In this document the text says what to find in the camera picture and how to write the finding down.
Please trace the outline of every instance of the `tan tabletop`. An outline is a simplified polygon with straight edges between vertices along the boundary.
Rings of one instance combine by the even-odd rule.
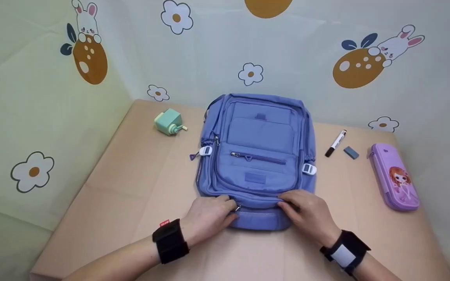
[[[154,118],[171,107],[189,131],[168,137]],[[204,109],[137,100],[104,155],[68,209],[32,269],[32,280],[66,277],[119,247],[151,235],[166,219],[186,214],[198,196],[195,172]],[[327,201],[336,223],[354,231],[371,253],[404,281],[446,281],[450,272],[423,208],[395,212],[381,196],[366,154],[392,133],[315,123],[316,194]],[[327,148],[343,129],[343,143],[330,158]],[[343,152],[351,146],[361,156]],[[227,229],[168,265],[139,280],[350,280],[318,246],[290,228],[286,231]]]

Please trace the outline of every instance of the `backpack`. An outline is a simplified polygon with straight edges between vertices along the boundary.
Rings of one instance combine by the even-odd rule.
[[[291,221],[276,204],[288,190],[314,192],[316,146],[302,101],[227,94],[205,114],[195,183],[202,196],[237,202],[235,228],[281,230]]]

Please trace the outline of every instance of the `eraser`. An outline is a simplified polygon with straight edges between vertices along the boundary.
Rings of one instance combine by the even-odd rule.
[[[359,154],[353,150],[350,146],[347,146],[345,149],[343,149],[348,156],[352,157],[353,160],[357,159],[359,157]]]

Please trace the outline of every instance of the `mint green pencil sharpener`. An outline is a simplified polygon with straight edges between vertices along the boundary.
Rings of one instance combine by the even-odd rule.
[[[182,125],[182,115],[171,108],[159,113],[154,123],[156,128],[166,135],[175,135],[180,130],[187,130],[187,127]]]

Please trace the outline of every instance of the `cartoon girl print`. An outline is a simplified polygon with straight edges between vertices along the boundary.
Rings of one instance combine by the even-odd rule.
[[[397,198],[403,203],[417,205],[420,200],[411,187],[409,175],[399,167],[391,167],[389,174],[391,181],[395,184],[393,190],[397,193]]]
[[[361,42],[361,48],[357,48],[357,44],[352,40],[344,40],[341,46],[351,52],[341,57],[334,65],[332,70],[334,81],[347,89],[369,84],[385,68],[391,66],[393,60],[425,40],[423,35],[411,37],[415,30],[414,25],[406,25],[397,36],[370,48],[367,47],[377,39],[376,33],[366,36]]]

